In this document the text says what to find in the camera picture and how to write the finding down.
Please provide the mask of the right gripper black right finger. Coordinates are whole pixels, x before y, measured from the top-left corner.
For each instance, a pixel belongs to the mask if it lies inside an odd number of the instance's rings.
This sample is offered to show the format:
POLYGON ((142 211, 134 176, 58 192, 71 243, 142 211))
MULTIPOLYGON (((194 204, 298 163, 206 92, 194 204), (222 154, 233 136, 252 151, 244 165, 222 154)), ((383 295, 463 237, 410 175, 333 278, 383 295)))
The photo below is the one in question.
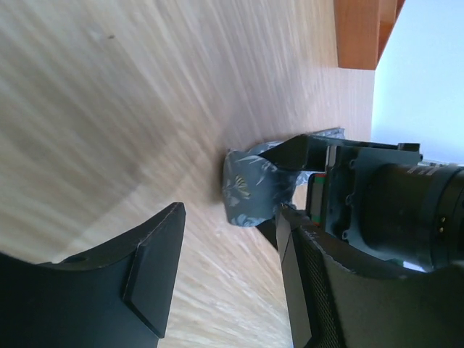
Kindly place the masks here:
POLYGON ((461 347, 463 265, 422 273, 361 252, 284 206, 276 218, 295 347, 461 347))

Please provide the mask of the grey floral tie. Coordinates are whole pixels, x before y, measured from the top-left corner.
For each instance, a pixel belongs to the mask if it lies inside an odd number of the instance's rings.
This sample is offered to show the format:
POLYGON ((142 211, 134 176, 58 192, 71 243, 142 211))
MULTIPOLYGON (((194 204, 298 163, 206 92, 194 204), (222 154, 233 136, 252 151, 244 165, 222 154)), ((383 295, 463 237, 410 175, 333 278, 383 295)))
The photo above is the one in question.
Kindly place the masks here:
POLYGON ((282 144, 269 141, 247 151, 229 149, 223 165, 222 196, 227 221, 256 227, 275 217, 281 204, 293 205, 297 186, 308 183, 313 171, 289 172, 261 154, 282 144))

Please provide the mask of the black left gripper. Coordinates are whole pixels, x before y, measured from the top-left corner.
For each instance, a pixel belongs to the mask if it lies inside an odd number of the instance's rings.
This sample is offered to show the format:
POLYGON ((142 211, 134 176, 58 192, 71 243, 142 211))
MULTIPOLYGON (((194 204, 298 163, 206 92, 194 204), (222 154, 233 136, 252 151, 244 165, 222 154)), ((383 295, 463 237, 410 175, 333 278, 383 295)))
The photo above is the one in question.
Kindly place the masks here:
POLYGON ((463 167, 425 164, 416 144, 295 136, 260 154, 309 170, 306 212, 322 231, 426 271, 463 261, 463 167))

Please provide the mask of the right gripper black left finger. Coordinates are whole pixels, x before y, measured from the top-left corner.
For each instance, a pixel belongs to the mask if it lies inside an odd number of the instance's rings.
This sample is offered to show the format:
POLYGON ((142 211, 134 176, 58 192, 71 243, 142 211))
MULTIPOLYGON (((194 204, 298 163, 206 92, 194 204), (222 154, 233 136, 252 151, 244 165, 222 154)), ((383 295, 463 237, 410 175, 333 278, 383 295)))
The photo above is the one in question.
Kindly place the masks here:
POLYGON ((164 338, 186 210, 146 222, 58 263, 1 255, 3 347, 156 347, 164 338))

